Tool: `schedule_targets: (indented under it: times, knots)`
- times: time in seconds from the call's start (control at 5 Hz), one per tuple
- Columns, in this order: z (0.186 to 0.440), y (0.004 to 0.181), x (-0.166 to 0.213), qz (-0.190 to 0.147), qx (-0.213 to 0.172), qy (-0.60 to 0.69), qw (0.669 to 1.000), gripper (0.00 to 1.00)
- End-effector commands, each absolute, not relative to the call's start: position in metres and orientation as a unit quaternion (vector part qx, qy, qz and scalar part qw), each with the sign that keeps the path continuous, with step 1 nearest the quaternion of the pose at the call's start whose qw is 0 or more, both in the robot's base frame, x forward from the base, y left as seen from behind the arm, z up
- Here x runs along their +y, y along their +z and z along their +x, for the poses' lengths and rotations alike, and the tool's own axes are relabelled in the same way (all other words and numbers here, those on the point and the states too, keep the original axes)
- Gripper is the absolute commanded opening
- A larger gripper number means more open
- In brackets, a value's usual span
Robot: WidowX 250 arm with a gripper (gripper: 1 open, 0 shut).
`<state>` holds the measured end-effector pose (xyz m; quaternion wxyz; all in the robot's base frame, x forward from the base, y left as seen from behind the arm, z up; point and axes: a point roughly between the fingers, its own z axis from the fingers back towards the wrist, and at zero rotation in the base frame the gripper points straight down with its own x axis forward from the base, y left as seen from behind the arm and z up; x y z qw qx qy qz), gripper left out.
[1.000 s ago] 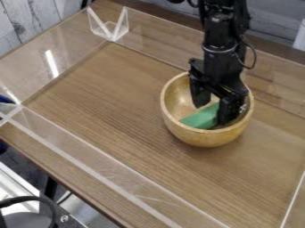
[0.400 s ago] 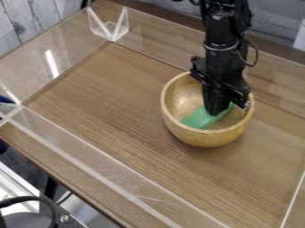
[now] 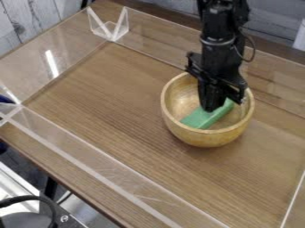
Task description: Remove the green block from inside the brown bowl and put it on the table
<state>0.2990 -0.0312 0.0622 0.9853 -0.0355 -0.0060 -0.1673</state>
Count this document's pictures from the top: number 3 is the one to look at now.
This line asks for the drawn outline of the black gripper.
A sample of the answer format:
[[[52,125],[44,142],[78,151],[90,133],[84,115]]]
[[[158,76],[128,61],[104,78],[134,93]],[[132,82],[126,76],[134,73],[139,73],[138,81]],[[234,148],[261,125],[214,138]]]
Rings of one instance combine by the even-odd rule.
[[[245,54],[245,39],[227,40],[201,37],[202,52],[187,52],[186,71],[198,80],[199,102],[206,112],[223,106],[226,98],[243,102],[247,83],[239,67]]]

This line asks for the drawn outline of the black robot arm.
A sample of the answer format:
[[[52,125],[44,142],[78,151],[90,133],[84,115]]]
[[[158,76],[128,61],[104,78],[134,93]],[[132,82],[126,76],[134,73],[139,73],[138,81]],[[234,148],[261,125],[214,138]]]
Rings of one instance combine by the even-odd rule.
[[[187,53],[186,71],[198,80],[199,102],[213,112],[230,99],[243,102],[247,83],[239,68],[245,61],[242,26],[249,22],[246,0],[197,0],[202,21],[199,53]]]

